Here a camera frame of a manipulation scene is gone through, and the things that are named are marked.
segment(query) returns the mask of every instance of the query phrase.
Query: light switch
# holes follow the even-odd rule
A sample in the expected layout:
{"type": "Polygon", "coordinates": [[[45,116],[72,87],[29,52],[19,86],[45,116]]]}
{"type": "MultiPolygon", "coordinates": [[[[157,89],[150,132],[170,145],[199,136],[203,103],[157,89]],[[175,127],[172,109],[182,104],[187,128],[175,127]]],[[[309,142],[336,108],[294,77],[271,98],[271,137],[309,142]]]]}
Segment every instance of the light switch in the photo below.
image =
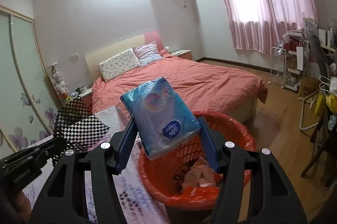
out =
{"type": "Polygon", "coordinates": [[[76,53],[76,54],[70,56],[70,60],[71,60],[71,61],[76,60],[76,59],[78,59],[78,58],[79,58],[79,54],[78,54],[78,53],[76,53]]]}

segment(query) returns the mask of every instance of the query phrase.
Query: yellow object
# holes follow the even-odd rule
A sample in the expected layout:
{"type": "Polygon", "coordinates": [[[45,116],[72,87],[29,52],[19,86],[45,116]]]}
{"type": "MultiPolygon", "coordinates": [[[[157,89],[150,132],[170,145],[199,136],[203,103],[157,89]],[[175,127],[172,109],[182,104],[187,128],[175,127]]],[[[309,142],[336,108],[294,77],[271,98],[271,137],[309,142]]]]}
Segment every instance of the yellow object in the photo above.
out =
{"type": "Polygon", "coordinates": [[[337,115],[337,97],[333,94],[326,97],[326,105],[330,108],[331,112],[337,115]]]}
{"type": "Polygon", "coordinates": [[[319,94],[315,107],[315,114],[322,116],[324,112],[324,107],[326,105],[326,97],[323,94],[319,94]]]}

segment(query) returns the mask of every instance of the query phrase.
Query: tissue pack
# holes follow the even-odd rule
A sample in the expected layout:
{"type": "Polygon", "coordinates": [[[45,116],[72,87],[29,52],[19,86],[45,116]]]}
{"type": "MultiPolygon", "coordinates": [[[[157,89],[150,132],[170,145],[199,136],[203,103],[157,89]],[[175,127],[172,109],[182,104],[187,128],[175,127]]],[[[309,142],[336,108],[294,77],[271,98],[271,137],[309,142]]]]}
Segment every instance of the tissue pack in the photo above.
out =
{"type": "Polygon", "coordinates": [[[135,119],[144,150],[151,160],[200,132],[197,119],[163,77],[125,93],[121,101],[135,119]]]}

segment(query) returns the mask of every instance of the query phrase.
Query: silver bolt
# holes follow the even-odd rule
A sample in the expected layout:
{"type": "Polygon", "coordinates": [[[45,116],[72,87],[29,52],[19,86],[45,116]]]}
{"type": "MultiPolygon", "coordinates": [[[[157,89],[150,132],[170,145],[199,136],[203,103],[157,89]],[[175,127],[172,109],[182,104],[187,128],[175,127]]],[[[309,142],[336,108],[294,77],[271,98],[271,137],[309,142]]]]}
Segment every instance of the silver bolt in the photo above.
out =
{"type": "Polygon", "coordinates": [[[102,143],[102,144],[101,144],[101,148],[102,148],[102,149],[108,149],[110,146],[111,146],[110,143],[102,143]]]}
{"type": "Polygon", "coordinates": [[[225,146],[226,146],[227,148],[233,148],[233,147],[235,146],[235,144],[234,144],[233,142],[231,142],[231,141],[227,141],[227,142],[225,143],[225,146]]]}
{"type": "Polygon", "coordinates": [[[65,151],[65,155],[66,156],[72,156],[74,154],[74,150],[73,149],[69,149],[67,151],[65,151]]]}
{"type": "Polygon", "coordinates": [[[262,148],[261,152],[265,155],[270,155],[270,150],[268,148],[262,148]]]}

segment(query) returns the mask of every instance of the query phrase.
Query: sliding wardrobe door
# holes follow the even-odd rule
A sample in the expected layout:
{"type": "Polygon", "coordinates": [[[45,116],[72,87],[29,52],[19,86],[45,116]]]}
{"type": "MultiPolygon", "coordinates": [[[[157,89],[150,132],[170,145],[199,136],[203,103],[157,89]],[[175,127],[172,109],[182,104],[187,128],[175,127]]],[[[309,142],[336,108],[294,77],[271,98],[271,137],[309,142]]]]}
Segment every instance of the sliding wardrobe door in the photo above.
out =
{"type": "Polygon", "coordinates": [[[33,107],[50,133],[56,119],[57,107],[53,101],[53,91],[41,65],[37,51],[33,23],[12,16],[13,52],[33,107]]]}
{"type": "Polygon", "coordinates": [[[10,15],[0,12],[0,158],[46,134],[21,84],[11,48],[10,15]]]}

